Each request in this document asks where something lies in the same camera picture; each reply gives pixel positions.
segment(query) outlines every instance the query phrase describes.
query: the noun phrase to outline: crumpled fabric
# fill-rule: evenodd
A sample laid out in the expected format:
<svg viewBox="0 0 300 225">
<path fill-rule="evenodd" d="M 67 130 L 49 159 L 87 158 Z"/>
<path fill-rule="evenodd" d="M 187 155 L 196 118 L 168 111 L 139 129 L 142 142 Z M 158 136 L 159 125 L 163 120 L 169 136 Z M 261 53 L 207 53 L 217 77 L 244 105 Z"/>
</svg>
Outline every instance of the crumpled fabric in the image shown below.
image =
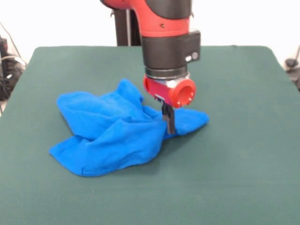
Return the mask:
<svg viewBox="0 0 300 225">
<path fill-rule="evenodd" d="M 99 97 L 82 91 L 60 95 L 57 106 L 74 136 L 51 147 L 50 155 L 78 176 L 102 176 L 151 161 L 164 140 L 209 122 L 204 112 L 177 109 L 176 133 L 169 135 L 161 111 L 143 105 L 143 100 L 126 79 Z"/>
</svg>

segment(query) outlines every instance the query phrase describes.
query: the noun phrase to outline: black cable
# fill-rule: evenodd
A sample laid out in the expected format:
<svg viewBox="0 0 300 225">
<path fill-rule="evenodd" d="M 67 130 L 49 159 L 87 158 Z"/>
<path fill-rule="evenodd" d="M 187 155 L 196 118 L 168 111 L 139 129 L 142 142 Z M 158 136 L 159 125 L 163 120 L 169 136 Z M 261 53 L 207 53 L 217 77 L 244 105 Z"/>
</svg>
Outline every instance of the black cable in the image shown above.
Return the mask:
<svg viewBox="0 0 300 225">
<path fill-rule="evenodd" d="M 1 25 L 1 27 L 4 29 L 4 31 L 7 33 L 7 35 L 9 36 L 9 39 L 10 39 L 11 43 L 13 43 L 13 46 L 14 46 L 14 48 L 15 48 L 15 51 L 17 52 L 18 56 L 21 58 L 21 55 L 20 55 L 20 53 L 19 53 L 19 50 L 18 50 L 17 47 L 15 46 L 15 43 L 14 43 L 12 37 L 10 36 L 10 33 L 5 29 L 5 27 L 3 26 L 3 24 L 2 24 L 1 22 L 0 22 L 0 25 Z"/>
<path fill-rule="evenodd" d="M 297 50 L 297 53 L 296 53 L 296 57 L 295 57 L 295 59 L 293 60 L 294 63 L 293 63 L 292 65 L 290 65 L 290 66 L 289 66 L 289 69 L 287 70 L 288 73 L 291 72 L 291 71 L 294 69 L 294 67 L 297 65 L 297 63 L 298 63 L 298 58 L 299 58 L 299 54 L 300 54 L 300 46 L 298 47 L 298 50 Z"/>
</svg>

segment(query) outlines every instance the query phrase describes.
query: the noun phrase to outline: blue cloth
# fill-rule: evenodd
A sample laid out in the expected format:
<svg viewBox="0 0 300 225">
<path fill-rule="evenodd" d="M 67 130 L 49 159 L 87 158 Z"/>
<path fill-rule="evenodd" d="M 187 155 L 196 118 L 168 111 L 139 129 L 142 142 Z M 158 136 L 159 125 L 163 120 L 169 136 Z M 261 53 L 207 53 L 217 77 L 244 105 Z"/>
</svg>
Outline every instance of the blue cloth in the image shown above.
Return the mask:
<svg viewBox="0 0 300 225">
<path fill-rule="evenodd" d="M 102 96 L 87 92 L 61 95 L 57 106 L 74 136 L 50 148 L 50 154 L 79 176 L 101 176 L 151 161 L 163 140 L 203 127 L 209 117 L 175 110 L 176 134 L 169 135 L 161 111 L 142 105 L 143 96 L 128 80 Z"/>
</svg>

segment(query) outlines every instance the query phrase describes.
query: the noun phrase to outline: red cylinder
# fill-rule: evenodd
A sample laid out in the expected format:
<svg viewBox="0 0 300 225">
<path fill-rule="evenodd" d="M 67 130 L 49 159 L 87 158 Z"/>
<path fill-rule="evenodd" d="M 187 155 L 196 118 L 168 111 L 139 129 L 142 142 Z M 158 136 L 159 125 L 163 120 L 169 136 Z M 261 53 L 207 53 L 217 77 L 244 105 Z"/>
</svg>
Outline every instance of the red cylinder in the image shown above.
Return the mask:
<svg viewBox="0 0 300 225">
<path fill-rule="evenodd" d="M 173 83 L 159 82 L 144 76 L 145 90 L 155 99 L 163 100 L 174 108 L 189 105 L 196 95 L 196 85 L 188 78 Z"/>
<path fill-rule="evenodd" d="M 189 18 L 162 18 L 151 10 L 146 0 L 104 0 L 103 3 L 117 9 L 134 10 L 142 36 L 161 38 L 189 33 Z"/>
</svg>

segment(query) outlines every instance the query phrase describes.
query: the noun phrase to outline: black cylindrical joint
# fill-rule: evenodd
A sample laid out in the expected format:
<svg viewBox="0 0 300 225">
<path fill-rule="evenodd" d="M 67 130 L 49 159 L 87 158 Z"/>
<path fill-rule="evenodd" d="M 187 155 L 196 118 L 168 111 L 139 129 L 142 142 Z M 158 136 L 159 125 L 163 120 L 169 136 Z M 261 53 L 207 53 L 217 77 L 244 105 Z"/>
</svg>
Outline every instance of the black cylindrical joint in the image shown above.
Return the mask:
<svg viewBox="0 0 300 225">
<path fill-rule="evenodd" d="M 146 0 L 149 8 L 158 16 L 178 20 L 192 14 L 192 0 Z"/>
<path fill-rule="evenodd" d="M 142 52 L 148 77 L 185 76 L 187 64 L 200 59 L 200 32 L 176 37 L 142 37 Z"/>
</svg>

